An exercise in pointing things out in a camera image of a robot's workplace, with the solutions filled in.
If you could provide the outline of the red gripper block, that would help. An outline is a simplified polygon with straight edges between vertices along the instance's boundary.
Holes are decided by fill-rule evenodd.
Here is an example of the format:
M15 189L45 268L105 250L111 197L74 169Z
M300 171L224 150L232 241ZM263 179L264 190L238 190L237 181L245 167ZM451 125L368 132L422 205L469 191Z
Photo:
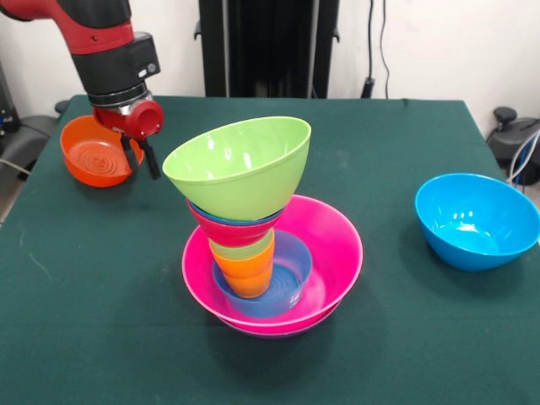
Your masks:
M121 146L132 172L138 170L138 158L132 149L130 138L142 140L141 149L144 151L151 178L158 180L161 177L154 149L146 140L162 130L165 115L156 101L141 99L119 108L94 107L93 114L102 127L122 133Z

